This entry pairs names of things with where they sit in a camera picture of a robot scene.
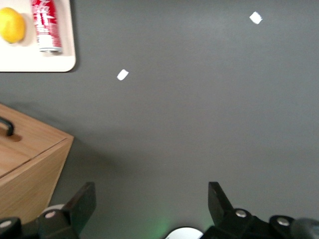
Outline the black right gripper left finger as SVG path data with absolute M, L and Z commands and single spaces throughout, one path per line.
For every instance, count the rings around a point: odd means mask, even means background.
M 23 224 L 18 217 L 0 220 L 2 239 L 78 239 L 96 209 L 94 182 L 86 182 L 61 207 L 44 210 L 33 221 Z

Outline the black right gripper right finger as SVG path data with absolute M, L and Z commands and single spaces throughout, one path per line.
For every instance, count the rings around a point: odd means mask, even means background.
M 204 239 L 292 239 L 294 218 L 271 216 L 268 222 L 250 212 L 234 208 L 218 182 L 208 183 L 208 208 L 214 225 Z

